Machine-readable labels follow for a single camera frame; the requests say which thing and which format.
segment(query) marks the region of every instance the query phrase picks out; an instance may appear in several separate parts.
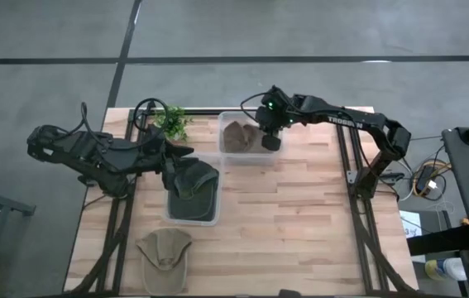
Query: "potted plant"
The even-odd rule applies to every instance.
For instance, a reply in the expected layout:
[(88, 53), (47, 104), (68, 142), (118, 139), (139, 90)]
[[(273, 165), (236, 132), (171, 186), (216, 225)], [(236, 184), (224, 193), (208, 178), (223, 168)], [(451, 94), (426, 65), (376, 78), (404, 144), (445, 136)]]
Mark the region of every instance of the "potted plant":
[[(157, 127), (161, 127), (166, 119), (166, 113), (164, 110), (156, 111), (154, 124)], [(167, 138), (173, 141), (186, 142), (188, 134), (184, 128), (186, 124), (191, 123), (193, 120), (189, 116), (184, 115), (184, 109), (177, 106), (168, 106), (168, 123), (164, 134)]]

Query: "plastic container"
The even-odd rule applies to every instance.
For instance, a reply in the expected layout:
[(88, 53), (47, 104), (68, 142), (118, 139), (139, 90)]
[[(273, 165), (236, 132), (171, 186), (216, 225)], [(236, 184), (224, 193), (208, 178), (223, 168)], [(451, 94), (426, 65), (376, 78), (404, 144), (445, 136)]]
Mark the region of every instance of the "plastic container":
[[(255, 116), (254, 112), (249, 112), (251, 116)], [(223, 147), (223, 131), (230, 123), (237, 121), (241, 125), (251, 124), (258, 127), (258, 123), (250, 119), (244, 112), (223, 112), (218, 116), (218, 152), (220, 152), (222, 158), (228, 159), (230, 162), (238, 165), (272, 165), (281, 150), (269, 151), (268, 153), (227, 153)], [(280, 132), (278, 138), (282, 138), (282, 132)]]
[(219, 211), (221, 209), (221, 193), (223, 187), (223, 175), (225, 174), (224, 163), (221, 155), (216, 153), (192, 153), (186, 157), (197, 157), (201, 161), (208, 163), (210, 166), (215, 168), (219, 171), (218, 177), (218, 192), (216, 193), (216, 206), (214, 208), (214, 216), (211, 221), (198, 221), (198, 220), (187, 220), (187, 219), (172, 219), (170, 216), (170, 211), (168, 208), (170, 207), (168, 204), (168, 198), (170, 193), (166, 191), (166, 199), (165, 199), (165, 214), (163, 216), (164, 221), (174, 223), (174, 224), (191, 224), (191, 225), (198, 225), (198, 226), (205, 226), (210, 227), (215, 225), (219, 220)]
[(436, 281), (447, 279), (465, 281), (467, 279), (460, 257), (427, 261), (425, 263), (425, 272), (431, 279)]

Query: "concrete floor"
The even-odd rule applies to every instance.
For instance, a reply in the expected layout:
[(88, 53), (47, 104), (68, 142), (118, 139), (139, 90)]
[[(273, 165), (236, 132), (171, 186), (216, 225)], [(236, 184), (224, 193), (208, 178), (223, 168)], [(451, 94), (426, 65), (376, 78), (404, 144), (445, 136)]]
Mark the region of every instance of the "concrete floor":
[[(133, 0), (0, 0), (0, 58), (118, 57)], [(145, 0), (129, 56), (469, 55), (469, 0)], [(0, 249), (0, 296), (61, 291), (85, 188), (26, 154), (41, 124), (73, 127), (79, 105), (100, 127), (115, 65), (0, 65), (0, 194), (36, 204), (12, 216)], [(237, 106), (276, 84), (339, 105), (374, 106), (414, 137), (469, 125), (469, 62), (127, 65), (117, 107), (158, 97)], [(440, 147), (412, 142), (415, 165)], [(451, 175), (446, 199), (464, 209)], [(433, 210), (411, 198), (401, 209)], [(427, 282), (426, 291), (451, 294)]]

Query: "beige hat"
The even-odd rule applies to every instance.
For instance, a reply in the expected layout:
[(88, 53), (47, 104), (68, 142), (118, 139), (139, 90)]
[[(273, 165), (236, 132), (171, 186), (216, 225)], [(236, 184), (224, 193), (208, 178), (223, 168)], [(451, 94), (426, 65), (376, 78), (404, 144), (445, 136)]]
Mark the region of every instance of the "beige hat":
[(177, 228), (158, 229), (136, 241), (142, 252), (142, 280), (148, 293), (164, 296), (183, 290), (191, 243), (190, 235)]

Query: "wooden table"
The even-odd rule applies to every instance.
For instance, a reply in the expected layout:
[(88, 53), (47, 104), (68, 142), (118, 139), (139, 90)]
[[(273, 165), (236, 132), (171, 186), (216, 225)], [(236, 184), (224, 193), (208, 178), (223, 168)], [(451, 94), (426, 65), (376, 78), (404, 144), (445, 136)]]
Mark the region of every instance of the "wooden table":
[[(110, 108), (103, 130), (123, 137), (128, 110)], [(194, 117), (187, 132), (188, 146), (195, 151), (217, 153), (216, 116)], [(377, 153), (375, 143), (366, 133), (361, 133), (361, 141), (372, 158)], [(160, 176), (146, 173), (139, 178), (121, 295), (147, 295), (134, 243), (165, 227), (181, 228), (194, 240), (183, 295), (276, 296), (280, 289), (303, 295), (364, 293), (333, 125), (294, 125), (284, 132), (282, 151), (273, 166), (226, 165), (225, 170), (221, 212), (214, 227), (165, 222)], [(91, 189), (86, 202), (100, 195), (100, 190)], [(404, 280), (418, 288), (394, 196), (378, 194), (372, 204), (383, 253)], [(81, 282), (103, 250), (109, 210), (110, 199), (104, 199), (83, 212), (65, 290)], [(369, 260), (376, 276), (373, 257)], [(112, 270), (108, 278), (112, 280)]]

